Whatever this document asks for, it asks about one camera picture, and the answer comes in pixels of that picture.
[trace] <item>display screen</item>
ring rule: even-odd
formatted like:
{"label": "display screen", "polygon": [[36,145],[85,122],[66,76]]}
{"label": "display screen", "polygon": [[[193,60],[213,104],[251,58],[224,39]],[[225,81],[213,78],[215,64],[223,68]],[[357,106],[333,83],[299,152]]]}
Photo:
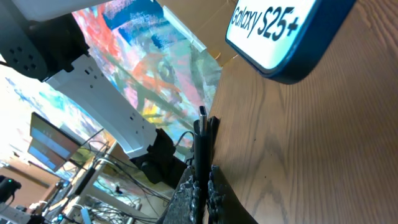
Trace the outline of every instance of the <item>display screen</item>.
{"label": "display screen", "polygon": [[226,39],[260,70],[275,69],[289,50],[317,0],[239,0]]}
{"label": "display screen", "polygon": [[37,113],[32,113],[30,135],[64,159],[69,159],[80,147],[79,143]]}
{"label": "display screen", "polygon": [[66,162],[66,160],[62,159],[45,144],[35,139],[32,139],[32,142],[30,142],[28,153],[34,156],[52,171],[58,170],[59,167],[64,165]]}

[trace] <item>black cable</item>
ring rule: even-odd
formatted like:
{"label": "black cable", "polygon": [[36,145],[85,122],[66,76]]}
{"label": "black cable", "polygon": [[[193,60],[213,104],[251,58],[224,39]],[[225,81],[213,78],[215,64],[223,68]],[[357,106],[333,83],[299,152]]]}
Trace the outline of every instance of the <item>black cable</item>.
{"label": "black cable", "polygon": [[92,135],[92,137],[88,138],[81,146],[84,146],[86,143],[88,143],[88,141],[92,140],[97,134],[99,134],[102,131],[104,131],[103,128],[97,131],[94,135]]}
{"label": "black cable", "polygon": [[66,219],[66,220],[68,220],[68,221],[70,221],[70,222],[72,222],[72,223],[76,223],[76,224],[81,224],[80,222],[76,222],[74,219],[71,219],[71,218],[68,218],[66,215],[62,215],[62,218],[64,218],[64,219]]}
{"label": "black cable", "polygon": [[147,192],[146,192],[145,190],[143,190],[145,193],[147,193],[147,194],[149,194],[149,195],[151,195],[151,196],[155,196],[155,197],[161,198],[162,200],[166,200],[167,202],[170,201],[168,198],[166,198],[166,197],[160,195],[160,194],[157,193],[156,191],[154,191],[154,190],[152,190],[152,189],[146,187],[145,185],[143,185],[142,183],[140,183],[139,181],[137,181],[137,180],[136,180],[135,178],[133,178],[129,173],[127,173],[119,164],[117,164],[117,163],[115,163],[115,162],[112,162],[112,161],[110,161],[110,160],[107,159],[107,158],[102,158],[102,159],[104,159],[104,160],[106,160],[106,161],[112,163],[114,166],[116,166],[118,169],[120,169],[123,173],[125,173],[125,174],[130,178],[130,180],[131,180],[133,183],[135,183],[138,187],[140,187],[141,190],[143,190],[143,189],[147,190]]}
{"label": "black cable", "polygon": [[65,164],[64,164],[63,166],[61,166],[61,168],[62,168],[62,169],[63,169],[63,171],[64,171],[65,173],[67,173],[67,174],[69,174],[69,173],[68,173],[69,171],[72,171],[72,170],[74,170],[74,169],[77,169],[77,168],[79,168],[79,167],[75,166],[75,167],[74,167],[74,168],[72,168],[72,169],[68,169],[68,170],[66,170],[66,169],[64,168],[64,166],[65,166]]}
{"label": "black cable", "polygon": [[90,214],[90,212],[91,212],[91,213],[94,215],[94,217],[95,217],[96,219],[98,219],[99,221],[108,221],[108,220],[104,219],[103,217],[97,216],[96,213],[93,212],[93,209],[88,210],[88,212],[89,212],[89,214]]}
{"label": "black cable", "polygon": [[101,148],[99,149],[99,151],[97,151],[97,153],[95,154],[95,158],[98,157],[98,154],[99,154],[99,153],[106,153],[106,151],[110,148],[110,146],[109,146],[109,141],[106,141],[106,143],[103,143],[103,142],[101,142],[101,141],[90,141],[90,142],[88,143],[88,147],[90,148],[90,150],[91,150],[91,144],[90,144],[91,142],[99,142],[99,143],[102,144],[102,147],[101,147]]}
{"label": "black cable", "polygon": [[132,180],[133,183],[135,183],[144,193],[144,196],[146,198],[146,200],[148,201],[149,206],[153,209],[153,211],[155,212],[155,214],[159,217],[159,214],[156,212],[155,208],[152,206],[151,202],[149,201],[148,198],[148,194],[158,197],[160,199],[162,199],[163,201],[166,201],[167,203],[170,201],[169,199],[159,195],[157,192],[154,192],[152,189],[149,189],[148,187],[146,187],[145,185],[142,185],[140,182],[138,182],[135,178],[133,178],[129,173],[127,173],[119,164],[114,163],[112,161],[107,160],[106,158],[102,158],[110,163],[112,163],[114,166],[116,166],[117,168],[119,168],[122,172],[124,172],[125,174],[127,174],[127,176]]}
{"label": "black cable", "polygon": [[101,184],[101,182],[99,182],[98,180],[96,180],[96,182],[97,182],[98,184],[100,184],[100,186],[102,186],[103,188],[105,188],[106,190],[110,191],[111,194],[112,194],[112,196],[114,196],[114,197],[124,197],[124,198],[127,198],[127,199],[129,199],[129,201],[131,202],[131,206],[134,205],[134,201],[131,200],[131,198],[129,198],[127,195],[118,195],[118,194],[115,194],[115,193],[113,193],[113,191],[112,191],[109,187],[104,186],[104,185]]}
{"label": "black cable", "polygon": [[184,133],[182,133],[181,137],[178,139],[178,141],[177,141],[177,143],[175,144],[174,147],[177,147],[177,146],[180,144],[182,138],[184,138],[184,136],[185,136],[187,133],[190,133],[190,134],[192,135],[192,138],[195,137],[195,135],[193,134],[193,132],[191,132],[191,131],[185,131]]}
{"label": "black cable", "polygon": [[86,161],[76,161],[76,160],[74,160],[74,159],[69,159],[69,162],[71,162],[71,163],[72,163],[73,165],[75,165],[76,167],[79,167],[79,168],[81,168],[81,169],[87,171],[87,169],[83,167],[83,166],[84,166],[84,163],[85,163]]}
{"label": "black cable", "polygon": [[[98,208],[107,208],[107,209],[109,209],[109,210],[113,210],[114,212],[101,211],[101,210],[99,210]],[[150,217],[146,218],[146,217],[139,217],[139,216],[136,216],[136,215],[131,215],[131,214],[122,212],[122,211],[118,210],[117,208],[112,208],[112,207],[107,207],[107,206],[96,207],[96,209],[99,210],[98,213],[117,213],[117,214],[121,214],[121,215],[125,215],[125,216],[128,216],[128,217],[135,218],[135,219],[137,219],[137,220],[144,220],[144,221],[146,221],[146,222],[153,222],[152,220],[157,220],[157,218],[150,218]]]}
{"label": "black cable", "polygon": [[165,204],[165,202],[166,202],[166,201],[163,201],[163,207],[164,207],[164,208],[167,207],[167,205],[169,204],[168,202],[166,202],[166,204]]}
{"label": "black cable", "polygon": [[102,156],[110,156],[110,157],[112,157],[113,159],[116,159],[117,161],[119,161],[120,163],[122,163],[123,165],[125,165],[125,166],[127,166],[127,167],[129,167],[129,168],[132,168],[132,169],[135,169],[135,170],[139,170],[137,167],[134,167],[134,166],[132,166],[132,165],[129,165],[129,164],[123,162],[122,160],[118,159],[116,156],[114,156],[114,155],[112,155],[112,154],[110,154],[110,153],[97,151],[97,154],[99,154],[99,153],[102,153]]}
{"label": "black cable", "polygon": [[3,65],[3,66],[5,66],[5,67],[11,68],[11,66],[10,66],[9,64],[7,64],[7,62],[2,62],[2,61],[0,61],[0,65]]}
{"label": "black cable", "polygon": [[11,196],[12,196],[11,202],[8,203],[8,205],[6,205],[6,207],[0,211],[0,214],[2,214],[2,212],[4,212],[5,210],[7,210],[7,208],[10,207],[10,205],[14,202],[15,195],[13,194],[13,195],[11,195]]}

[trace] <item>black textured mount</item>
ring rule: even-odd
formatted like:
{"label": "black textured mount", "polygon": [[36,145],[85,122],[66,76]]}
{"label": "black textured mount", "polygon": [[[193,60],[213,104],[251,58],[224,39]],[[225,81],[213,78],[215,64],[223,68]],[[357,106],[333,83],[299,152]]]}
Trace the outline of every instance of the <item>black textured mount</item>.
{"label": "black textured mount", "polygon": [[163,129],[156,129],[156,132],[155,143],[148,147],[148,153],[130,161],[142,170],[153,184],[162,181],[176,189],[187,165],[173,156],[175,147],[166,132]]}
{"label": "black textured mount", "polygon": [[209,222],[216,224],[257,223],[242,206],[218,166],[211,167],[207,209]]}
{"label": "black textured mount", "polygon": [[187,167],[175,190],[169,206],[157,224],[199,224],[202,222],[201,189],[191,166]]}

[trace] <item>black plastic part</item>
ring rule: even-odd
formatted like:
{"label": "black plastic part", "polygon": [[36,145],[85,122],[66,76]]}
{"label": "black plastic part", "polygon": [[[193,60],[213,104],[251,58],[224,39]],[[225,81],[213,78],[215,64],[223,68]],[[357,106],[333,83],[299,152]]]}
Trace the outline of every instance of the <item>black plastic part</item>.
{"label": "black plastic part", "polygon": [[266,73],[258,63],[245,54],[226,36],[226,42],[250,63],[264,78],[284,84],[294,84],[305,78],[322,58],[330,42],[353,7],[355,0],[318,0],[318,9],[302,36],[296,37],[296,49],[289,50],[286,59],[271,73]]}
{"label": "black plastic part", "polygon": [[16,210],[20,210],[22,212],[26,212],[27,211],[27,207],[23,206],[23,205],[17,205],[17,207],[15,207]]}
{"label": "black plastic part", "polygon": [[209,122],[210,122],[211,133],[213,136],[213,147],[214,147],[214,143],[216,142],[217,138],[218,126],[220,125],[220,119],[216,118],[215,116],[212,116],[209,119]]}
{"label": "black plastic part", "polygon": [[11,0],[2,0],[0,30],[0,54],[7,64],[41,82],[61,70],[72,71],[72,62],[88,55],[89,47],[72,14],[27,21]]}
{"label": "black plastic part", "polygon": [[195,156],[195,177],[199,182],[199,188],[202,191],[200,195],[200,216],[203,216],[204,207],[207,198],[207,182],[209,181],[209,173],[211,170],[211,162],[213,160],[213,131],[212,128],[207,128],[204,135],[200,134],[199,120],[193,123],[194,130],[194,156]]}
{"label": "black plastic part", "polygon": [[201,189],[197,187],[194,176],[193,167],[188,166],[181,176],[170,203],[156,224],[202,223],[202,217],[198,213]]}
{"label": "black plastic part", "polygon": [[208,182],[207,210],[209,222],[217,224],[255,224],[255,219],[242,206],[231,185],[218,166],[212,166]]}
{"label": "black plastic part", "polygon": [[95,169],[89,168],[86,171],[84,178],[81,180],[79,186],[75,190],[75,195],[80,195],[83,189],[86,187],[87,183],[90,181],[91,177],[94,175]]}
{"label": "black plastic part", "polygon": [[156,132],[154,145],[148,147],[148,153],[130,161],[142,170],[153,184],[162,181],[175,189],[187,165],[173,156],[174,143],[165,131],[156,129]]}
{"label": "black plastic part", "polygon": [[45,223],[45,218],[41,215],[32,215],[30,220],[26,224],[43,224]]}
{"label": "black plastic part", "polygon": [[21,183],[15,181],[14,179],[0,175],[0,203],[5,203],[14,195],[15,191],[21,189]]}
{"label": "black plastic part", "polygon": [[76,167],[79,167],[79,168],[83,167],[81,164],[79,164],[78,162],[74,161],[73,159],[68,159],[68,161],[70,163],[72,163],[73,165],[75,165]]}
{"label": "black plastic part", "polygon": [[62,180],[58,181],[58,182],[55,184],[55,186],[56,186],[56,188],[57,188],[57,191],[53,194],[53,196],[51,197],[51,199],[47,201],[47,203],[44,205],[42,211],[46,210],[46,209],[49,208],[51,205],[56,204],[56,203],[59,201],[59,200],[58,200],[58,201],[54,201],[54,200],[57,198],[57,196],[59,195],[59,193],[61,192],[61,190],[64,190],[64,188],[63,188],[63,181],[62,181]]}

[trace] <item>metal frame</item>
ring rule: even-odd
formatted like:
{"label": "metal frame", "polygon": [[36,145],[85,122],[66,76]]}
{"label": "metal frame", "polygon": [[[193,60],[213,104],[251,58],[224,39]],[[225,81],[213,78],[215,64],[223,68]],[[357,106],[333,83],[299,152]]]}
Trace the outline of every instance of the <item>metal frame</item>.
{"label": "metal frame", "polygon": [[[109,154],[112,153],[113,149],[116,147],[116,145],[118,145],[117,142],[115,142],[111,148],[109,149],[109,151],[107,152],[107,154],[105,155],[105,158],[109,157]],[[86,186],[84,187],[84,189],[81,191],[80,195],[77,196],[76,198],[74,198],[73,200],[71,200],[69,203],[70,204],[79,204],[79,205],[84,205],[86,196],[92,196],[94,198],[97,198],[98,200],[107,203],[108,205],[119,209],[120,211],[130,214],[130,215],[134,215],[134,216],[138,216],[138,217],[142,217],[142,218],[153,218],[150,217],[138,210],[136,210],[135,208],[125,204],[124,202],[108,195],[107,193],[103,192],[102,190],[97,189],[96,187],[94,187],[94,182],[97,180],[98,176],[102,173],[103,169],[105,168],[106,163],[99,163],[98,165],[95,166],[95,173],[91,176],[90,180],[88,181],[88,183],[86,184]],[[68,218],[73,218],[74,215],[76,215],[76,213],[80,212],[79,208],[76,207],[72,207],[67,213],[66,216]],[[66,224],[67,220],[62,220],[61,224]]]}

